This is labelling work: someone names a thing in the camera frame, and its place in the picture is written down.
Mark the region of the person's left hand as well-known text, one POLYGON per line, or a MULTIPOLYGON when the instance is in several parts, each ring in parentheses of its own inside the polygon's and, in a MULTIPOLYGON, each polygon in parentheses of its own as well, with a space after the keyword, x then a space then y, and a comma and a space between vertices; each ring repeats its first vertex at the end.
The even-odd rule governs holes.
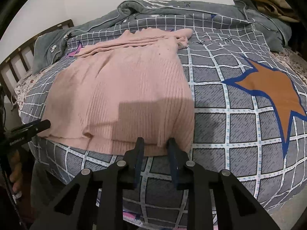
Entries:
POLYGON ((23 179, 22 163, 18 150, 11 153, 9 164, 12 171, 11 175, 9 176, 9 180, 12 183, 12 191, 16 194, 21 190, 23 179))

